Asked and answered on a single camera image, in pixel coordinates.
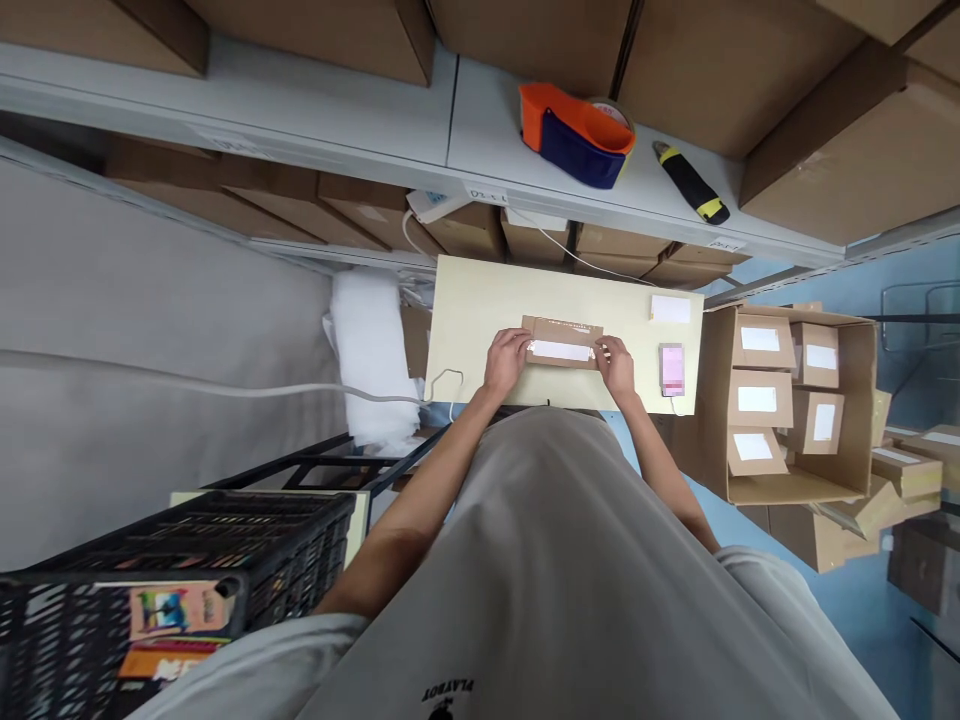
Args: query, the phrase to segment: yellow and black utility knife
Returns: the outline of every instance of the yellow and black utility knife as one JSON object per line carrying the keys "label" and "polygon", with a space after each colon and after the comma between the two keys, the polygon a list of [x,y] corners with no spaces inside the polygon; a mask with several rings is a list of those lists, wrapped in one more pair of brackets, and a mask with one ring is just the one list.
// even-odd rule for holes
{"label": "yellow and black utility knife", "polygon": [[679,150],[656,140],[653,151],[657,153],[660,166],[667,171],[683,199],[697,211],[697,215],[710,225],[720,225],[730,218],[730,210]]}

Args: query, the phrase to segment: black plastic crate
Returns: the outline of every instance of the black plastic crate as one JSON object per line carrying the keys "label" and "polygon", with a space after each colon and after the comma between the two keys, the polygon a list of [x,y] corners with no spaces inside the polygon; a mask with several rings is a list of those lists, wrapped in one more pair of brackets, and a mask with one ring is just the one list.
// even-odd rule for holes
{"label": "black plastic crate", "polygon": [[352,494],[211,491],[0,576],[0,718],[111,717],[129,587],[221,581],[236,639],[310,613],[343,569]]}

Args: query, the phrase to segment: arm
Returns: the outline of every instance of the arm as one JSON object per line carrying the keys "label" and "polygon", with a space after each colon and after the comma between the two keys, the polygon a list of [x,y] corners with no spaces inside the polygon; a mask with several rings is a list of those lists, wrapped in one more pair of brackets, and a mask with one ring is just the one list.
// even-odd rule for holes
{"label": "arm", "polygon": [[597,346],[600,348],[597,352],[600,374],[630,429],[640,463],[640,474],[683,526],[710,553],[716,553],[720,550],[720,544],[710,529],[703,508],[634,390],[633,357],[620,338],[604,336],[597,340]]}
{"label": "arm", "polygon": [[487,352],[483,385],[370,531],[315,614],[373,619],[420,566],[457,499],[473,454],[494,413],[520,378],[530,331],[501,330]]}

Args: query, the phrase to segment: hand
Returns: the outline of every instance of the hand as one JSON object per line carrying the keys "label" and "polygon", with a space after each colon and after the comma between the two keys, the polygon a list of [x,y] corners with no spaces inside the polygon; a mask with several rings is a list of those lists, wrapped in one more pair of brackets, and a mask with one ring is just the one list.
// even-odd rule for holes
{"label": "hand", "polygon": [[636,397],[633,386],[633,357],[623,340],[612,335],[597,338],[597,367],[613,401],[620,406]]}
{"label": "hand", "polygon": [[527,364],[527,346],[532,333],[523,328],[507,328],[497,333],[487,351],[487,370],[483,387],[502,405],[513,390]]}

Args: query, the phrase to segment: cardboard box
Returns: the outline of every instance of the cardboard box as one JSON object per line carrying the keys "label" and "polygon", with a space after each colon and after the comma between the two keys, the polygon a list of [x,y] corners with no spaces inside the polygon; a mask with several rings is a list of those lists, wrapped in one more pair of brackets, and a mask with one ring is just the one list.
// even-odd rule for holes
{"label": "cardboard box", "polygon": [[[537,228],[514,225],[507,220],[506,210],[500,211],[500,226],[510,248],[510,255],[517,263],[552,267],[561,265],[565,252],[547,240]],[[563,247],[567,246],[568,227],[563,230],[544,230]]]}
{"label": "cardboard box", "polygon": [[809,0],[647,0],[618,100],[641,125],[743,158],[863,37]]}
{"label": "cardboard box", "polygon": [[839,340],[837,329],[794,323],[790,326],[793,334],[794,381],[798,385],[809,387],[836,388],[840,384],[840,371],[837,359]]}
{"label": "cardboard box", "polygon": [[792,370],[796,367],[790,323],[786,318],[737,315],[734,367]]}
{"label": "cardboard box", "polygon": [[406,0],[187,0],[219,33],[296,55],[429,85],[434,34],[426,7]]}
{"label": "cardboard box", "polygon": [[500,208],[494,205],[470,203],[424,227],[455,257],[503,262],[506,256]]}
{"label": "cardboard box", "polygon": [[907,55],[960,83],[960,9],[954,10],[907,49]]}
{"label": "cardboard box", "polygon": [[793,427],[786,445],[802,455],[833,455],[840,447],[843,395],[793,391]]}
{"label": "cardboard box", "polygon": [[[643,277],[657,266],[656,258],[638,258],[627,255],[599,255],[597,253],[578,252],[577,257],[604,270],[612,270],[621,275]],[[616,280],[610,273],[597,270],[582,262],[574,262],[573,271],[577,275],[591,275],[605,280]]]}
{"label": "cardboard box", "polygon": [[644,279],[665,288],[700,288],[733,272],[733,265],[664,260]]}
{"label": "cardboard box", "polygon": [[816,0],[865,33],[894,45],[923,20],[941,0]]}
{"label": "cardboard box", "polygon": [[668,260],[678,260],[680,262],[702,262],[713,265],[739,265],[744,260],[749,260],[749,255],[740,253],[730,253],[726,250],[715,250],[705,248],[700,245],[684,245],[683,243],[674,243],[674,246],[666,255]]}
{"label": "cardboard box", "polygon": [[907,450],[874,448],[871,467],[905,499],[939,494],[943,486],[943,463]]}
{"label": "cardboard box", "polygon": [[317,197],[316,170],[224,155],[221,184],[269,213],[333,245],[387,250],[362,227]]}
{"label": "cardboard box", "polygon": [[[407,190],[396,185],[360,178],[320,173],[317,195],[377,240],[394,250],[416,252],[403,235],[403,215],[407,211]],[[416,218],[407,222],[410,239],[428,255],[444,254]]]}
{"label": "cardboard box", "polygon": [[584,223],[577,233],[577,250],[584,253],[603,255],[623,255],[638,258],[657,259],[660,253],[670,245],[669,240],[614,230]]}
{"label": "cardboard box", "polygon": [[210,31],[181,0],[5,0],[0,41],[202,77]]}
{"label": "cardboard box", "polygon": [[873,419],[870,423],[870,427],[873,429],[873,439],[870,442],[874,447],[881,447],[884,444],[883,431],[887,425],[887,416],[890,414],[892,400],[893,396],[890,393],[883,390],[873,391]]}
{"label": "cardboard box", "polygon": [[527,362],[557,367],[597,369],[597,339],[603,328],[596,325],[551,320],[524,315],[520,325],[533,333],[527,346]]}
{"label": "cardboard box", "polygon": [[630,0],[428,0],[451,52],[580,97],[609,97]]}
{"label": "cardboard box", "polygon": [[407,356],[407,372],[412,378],[427,377],[427,356],[430,352],[430,325],[433,313],[409,305],[400,306],[403,325],[403,348]]}
{"label": "cardboard box", "polygon": [[876,487],[870,497],[853,502],[817,503],[813,509],[855,535],[874,538],[899,522],[904,505],[893,483],[881,478],[873,482]]}
{"label": "cardboard box", "polygon": [[943,486],[960,492],[960,427],[937,425],[922,435],[900,441],[900,447],[943,463]]}
{"label": "cardboard box", "polygon": [[960,87],[868,40],[750,154],[740,208],[847,245],[960,204],[958,156]]}
{"label": "cardboard box", "polygon": [[731,425],[727,438],[731,475],[778,475],[787,472],[773,428]]}
{"label": "cardboard box", "polygon": [[[840,340],[843,432],[836,455],[797,455],[786,475],[731,477],[727,462],[728,419],[734,373],[737,315],[783,317],[836,327]],[[870,489],[870,420],[876,384],[877,333],[870,320],[788,308],[733,304],[704,313],[697,379],[697,412],[674,420],[671,452],[680,470],[734,505],[830,502],[864,497]],[[762,373],[790,377],[789,373]],[[788,384],[784,391],[791,392]],[[792,401],[789,423],[793,423]],[[780,425],[768,421],[766,427]]]}
{"label": "cardboard box", "polygon": [[793,395],[787,373],[731,370],[728,402],[730,425],[793,426]]}
{"label": "cardboard box", "polygon": [[216,160],[117,137],[104,176],[247,237],[318,242],[313,235],[224,190]]}

